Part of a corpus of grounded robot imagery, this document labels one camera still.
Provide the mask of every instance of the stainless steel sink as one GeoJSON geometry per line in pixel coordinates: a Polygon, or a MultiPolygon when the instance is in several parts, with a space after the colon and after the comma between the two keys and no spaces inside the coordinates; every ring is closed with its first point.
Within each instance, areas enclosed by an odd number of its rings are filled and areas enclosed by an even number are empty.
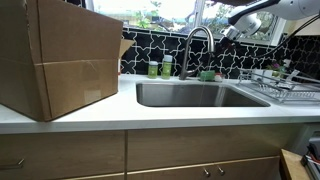
{"type": "Polygon", "coordinates": [[[149,107],[268,107],[228,85],[138,83],[137,101],[149,107]]]}

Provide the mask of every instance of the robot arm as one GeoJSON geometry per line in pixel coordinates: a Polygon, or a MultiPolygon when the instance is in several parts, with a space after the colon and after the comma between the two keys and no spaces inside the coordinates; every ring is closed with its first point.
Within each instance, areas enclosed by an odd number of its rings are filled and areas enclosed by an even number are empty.
{"type": "Polygon", "coordinates": [[[320,0],[258,0],[233,9],[228,19],[231,26],[221,33],[228,40],[256,33],[261,26],[261,21],[256,18],[259,11],[270,12],[286,20],[298,20],[315,15],[319,10],[320,0]]]}

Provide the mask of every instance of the wire dish rack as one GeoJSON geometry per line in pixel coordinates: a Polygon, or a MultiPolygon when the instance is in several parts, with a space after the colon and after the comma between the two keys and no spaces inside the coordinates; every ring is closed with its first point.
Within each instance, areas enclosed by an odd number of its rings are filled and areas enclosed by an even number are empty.
{"type": "Polygon", "coordinates": [[[320,103],[319,80],[287,73],[280,74],[287,78],[266,77],[264,75],[254,73],[252,69],[240,69],[239,85],[257,91],[279,101],[280,103],[320,103]],[[251,80],[251,83],[244,82],[243,80],[251,80]]]}

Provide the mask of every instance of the cabinet handle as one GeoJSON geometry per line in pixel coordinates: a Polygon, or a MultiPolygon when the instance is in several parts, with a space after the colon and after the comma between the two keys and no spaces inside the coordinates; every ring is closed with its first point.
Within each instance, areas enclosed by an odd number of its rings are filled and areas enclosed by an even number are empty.
{"type": "Polygon", "coordinates": [[[205,168],[203,168],[203,175],[207,178],[209,178],[211,176],[210,172],[207,171],[205,168]]]}
{"type": "Polygon", "coordinates": [[[24,159],[21,159],[16,164],[8,164],[8,165],[0,165],[1,170],[8,170],[8,169],[21,169],[23,167],[24,159]]]}
{"type": "Polygon", "coordinates": [[[223,169],[221,169],[220,166],[218,166],[218,172],[221,176],[224,176],[226,174],[226,172],[223,169]]]}

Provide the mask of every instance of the faucet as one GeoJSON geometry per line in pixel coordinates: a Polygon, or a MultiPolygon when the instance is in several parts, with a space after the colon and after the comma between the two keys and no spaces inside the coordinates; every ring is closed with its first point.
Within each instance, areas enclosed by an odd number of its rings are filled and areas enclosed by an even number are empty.
{"type": "Polygon", "coordinates": [[[187,37],[187,42],[186,42],[186,48],[185,48],[185,52],[184,52],[184,56],[183,56],[183,63],[182,63],[182,69],[181,69],[181,74],[179,79],[180,80],[186,80],[187,77],[193,75],[202,65],[202,63],[199,64],[199,66],[194,69],[194,70],[187,70],[187,59],[188,59],[188,54],[189,54],[189,45],[191,42],[192,37],[199,31],[203,31],[206,33],[207,35],[207,40],[208,40],[208,52],[209,53],[214,53],[215,51],[215,47],[214,47],[214,40],[213,40],[213,35],[211,33],[211,31],[205,27],[205,26],[199,26],[194,28],[188,35],[187,37]]]}

